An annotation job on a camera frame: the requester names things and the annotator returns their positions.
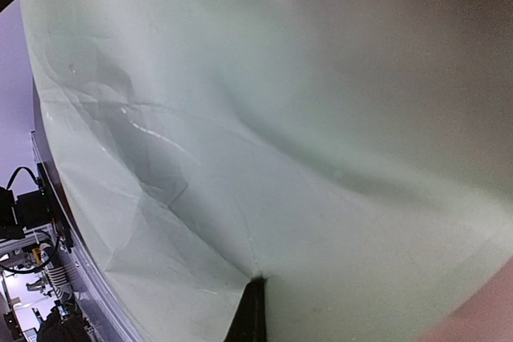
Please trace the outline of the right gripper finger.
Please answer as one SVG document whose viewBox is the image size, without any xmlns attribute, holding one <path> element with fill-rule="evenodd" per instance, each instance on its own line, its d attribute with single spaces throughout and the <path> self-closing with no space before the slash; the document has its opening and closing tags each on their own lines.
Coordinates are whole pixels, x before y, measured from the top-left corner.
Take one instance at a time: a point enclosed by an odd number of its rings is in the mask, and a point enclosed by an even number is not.
<svg viewBox="0 0 513 342">
<path fill-rule="evenodd" d="M 251 280 L 245 287 L 235 316 L 224 339 L 225 342 L 265 342 L 265 285 L 262 276 Z"/>
</svg>

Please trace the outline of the green and pink wrapping paper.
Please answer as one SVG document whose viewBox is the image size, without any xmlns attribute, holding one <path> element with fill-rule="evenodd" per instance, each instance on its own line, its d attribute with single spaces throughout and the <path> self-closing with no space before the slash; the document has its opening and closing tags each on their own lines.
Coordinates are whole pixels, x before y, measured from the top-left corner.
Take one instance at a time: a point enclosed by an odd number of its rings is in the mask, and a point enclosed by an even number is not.
<svg viewBox="0 0 513 342">
<path fill-rule="evenodd" d="M 512 0 L 20 0 L 50 151 L 146 341 L 512 338 Z"/>
</svg>

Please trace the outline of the aluminium front rail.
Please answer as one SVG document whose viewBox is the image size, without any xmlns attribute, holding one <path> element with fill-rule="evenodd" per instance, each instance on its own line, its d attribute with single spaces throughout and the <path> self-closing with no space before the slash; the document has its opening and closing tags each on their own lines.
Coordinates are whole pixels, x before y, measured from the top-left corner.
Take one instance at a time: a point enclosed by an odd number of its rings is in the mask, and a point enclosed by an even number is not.
<svg viewBox="0 0 513 342">
<path fill-rule="evenodd" d="M 54 165 L 46 136 L 31 132 L 35 162 L 55 215 L 63 243 L 59 258 L 74 289 L 75 300 L 91 324 L 97 341 L 142 341 L 142 336 L 93 261 L 76 222 Z"/>
</svg>

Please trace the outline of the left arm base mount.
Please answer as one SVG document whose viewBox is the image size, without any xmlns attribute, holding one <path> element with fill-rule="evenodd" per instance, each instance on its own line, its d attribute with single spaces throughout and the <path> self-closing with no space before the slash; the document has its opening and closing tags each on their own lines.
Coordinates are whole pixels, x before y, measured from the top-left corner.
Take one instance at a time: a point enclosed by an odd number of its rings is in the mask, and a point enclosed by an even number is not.
<svg viewBox="0 0 513 342">
<path fill-rule="evenodd" d="M 1 187 L 1 240 L 24 239 L 25 231 L 51 225 L 55 236 L 70 251 L 74 247 L 70 224 L 53 192 L 43 164 L 37 163 L 36 166 L 37 175 L 29 167 L 17 167 L 7 185 Z M 30 176 L 36 189 L 16 195 L 12 187 L 22 171 Z"/>
</svg>

